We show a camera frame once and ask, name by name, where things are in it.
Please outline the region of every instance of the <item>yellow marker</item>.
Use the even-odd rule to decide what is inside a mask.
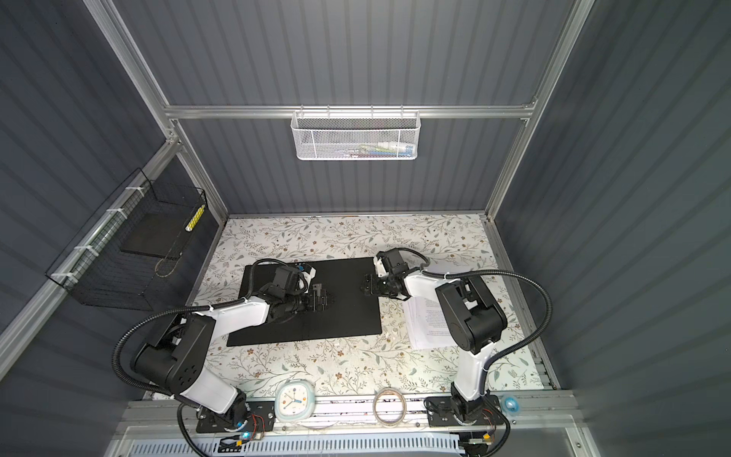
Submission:
[[[198,211],[195,212],[193,219],[190,219],[190,222],[188,222],[188,225],[185,227],[186,232],[193,231],[193,227],[195,227],[198,221],[200,221],[200,217],[203,215],[203,211],[205,211],[205,205],[201,205],[200,208],[198,208]]]

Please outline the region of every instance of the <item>black wire basket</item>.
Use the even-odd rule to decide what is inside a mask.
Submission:
[[[176,267],[207,207],[202,189],[145,180],[120,208],[107,210],[88,243],[70,243],[46,276],[87,306],[159,311],[185,304]]]

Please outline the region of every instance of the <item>clock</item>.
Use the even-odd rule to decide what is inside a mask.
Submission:
[[[294,422],[309,418],[315,409],[315,390],[300,379],[279,386],[274,401],[277,420]]]

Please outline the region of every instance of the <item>paper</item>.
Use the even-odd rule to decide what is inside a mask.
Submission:
[[[412,348],[420,350],[457,345],[438,302],[411,297],[404,301],[404,316]]]

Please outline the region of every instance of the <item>basket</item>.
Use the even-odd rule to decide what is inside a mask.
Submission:
[[[69,245],[75,260],[65,271],[60,255],[46,272],[83,305],[159,311],[186,302],[177,267],[207,208],[205,193],[157,181],[134,189],[85,246]]]
[[[420,130],[418,112],[393,117],[292,114],[292,136],[300,160],[413,160]]]

